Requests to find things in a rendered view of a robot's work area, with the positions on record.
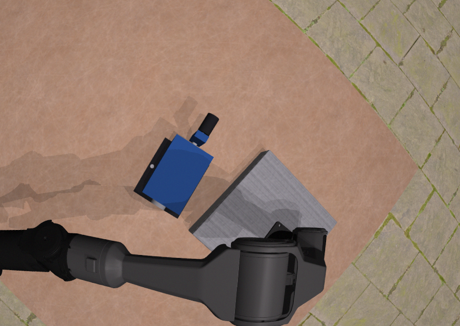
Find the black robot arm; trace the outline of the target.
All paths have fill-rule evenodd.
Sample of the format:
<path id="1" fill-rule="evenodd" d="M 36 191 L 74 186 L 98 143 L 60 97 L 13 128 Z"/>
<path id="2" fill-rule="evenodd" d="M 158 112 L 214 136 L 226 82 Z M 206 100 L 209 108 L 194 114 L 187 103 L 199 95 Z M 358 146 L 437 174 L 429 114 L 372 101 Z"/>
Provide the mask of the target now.
<path id="1" fill-rule="evenodd" d="M 68 233 L 47 220 L 3 231 L 0 262 L 8 270 L 51 271 L 64 281 L 111 288 L 128 282 L 200 302 L 235 326 L 282 326 L 324 290 L 327 234 L 316 227 L 291 232 L 276 222 L 265 238 L 237 238 L 231 248 L 220 244 L 191 259 L 131 254 L 121 242 Z"/>

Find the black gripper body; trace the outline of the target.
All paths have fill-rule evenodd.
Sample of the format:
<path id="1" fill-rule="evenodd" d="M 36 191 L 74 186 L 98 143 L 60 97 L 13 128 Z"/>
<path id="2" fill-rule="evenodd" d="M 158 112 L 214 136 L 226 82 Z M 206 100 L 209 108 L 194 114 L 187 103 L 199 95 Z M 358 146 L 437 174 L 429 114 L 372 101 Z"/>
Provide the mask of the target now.
<path id="1" fill-rule="evenodd" d="M 0 230 L 0 235 L 1 235 L 1 233 L 3 233 L 3 231 L 5 231 L 5 230 Z M 6 269 L 6 267 L 4 267 L 0 262 L 0 270 L 8 270 L 8 269 Z"/>

